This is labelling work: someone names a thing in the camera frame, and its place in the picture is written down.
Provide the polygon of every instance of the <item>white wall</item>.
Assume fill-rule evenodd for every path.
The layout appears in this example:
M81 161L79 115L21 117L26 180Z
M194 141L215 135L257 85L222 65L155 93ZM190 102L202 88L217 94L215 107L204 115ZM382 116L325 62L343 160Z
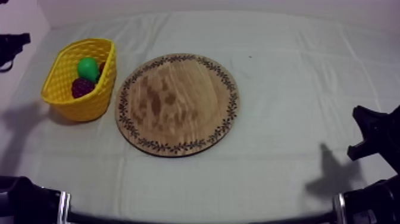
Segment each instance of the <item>white wall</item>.
M39 0L51 26L136 13L257 10L307 15L400 32L399 0Z
M29 61L49 28L37 0L10 0L7 4L0 5L0 34L30 33L31 38L31 43L25 45L23 52L15 58L12 70L0 73L0 110L7 107Z

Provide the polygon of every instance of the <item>white table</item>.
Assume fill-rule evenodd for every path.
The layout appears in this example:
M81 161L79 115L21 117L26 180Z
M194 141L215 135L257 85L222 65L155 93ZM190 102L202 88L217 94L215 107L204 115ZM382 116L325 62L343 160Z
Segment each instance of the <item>white table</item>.
M40 90L57 52L89 37L115 42L117 80L101 119L72 125ZM225 66L241 108L211 149L157 158L119 133L115 92L135 67L175 52ZM391 112L399 74L399 36L311 18L203 11L68 26L47 35L1 116L0 156L11 162L0 172L72 193L75 210L121 218L239 222L326 211L334 194L394 175L377 155L351 163L346 149L362 140L352 109Z

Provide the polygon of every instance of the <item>green fruit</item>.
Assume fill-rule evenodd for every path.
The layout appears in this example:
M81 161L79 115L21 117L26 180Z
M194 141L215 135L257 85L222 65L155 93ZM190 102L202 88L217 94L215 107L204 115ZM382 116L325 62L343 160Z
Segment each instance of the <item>green fruit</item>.
M99 76L96 60L94 58L82 58L78 63L78 76L96 83Z

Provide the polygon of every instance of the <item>round wooden tray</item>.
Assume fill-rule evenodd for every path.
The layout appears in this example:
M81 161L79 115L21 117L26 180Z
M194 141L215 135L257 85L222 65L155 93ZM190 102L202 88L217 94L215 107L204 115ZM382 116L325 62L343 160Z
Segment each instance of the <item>round wooden tray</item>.
M183 157L216 144L238 110L238 87L224 67L199 55L170 54L141 65L124 81L115 117L141 151Z

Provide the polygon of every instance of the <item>plastic basket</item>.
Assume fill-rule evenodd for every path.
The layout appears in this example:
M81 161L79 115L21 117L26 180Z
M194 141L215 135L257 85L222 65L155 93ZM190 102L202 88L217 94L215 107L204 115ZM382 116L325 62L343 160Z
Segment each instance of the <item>plastic basket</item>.
M78 78L80 59L93 57L98 66L105 66L95 89L80 98L72 96L72 83ZM110 103L117 74L115 46L108 39L85 39L71 43L58 53L42 88L42 98L64 117L78 122L97 119Z

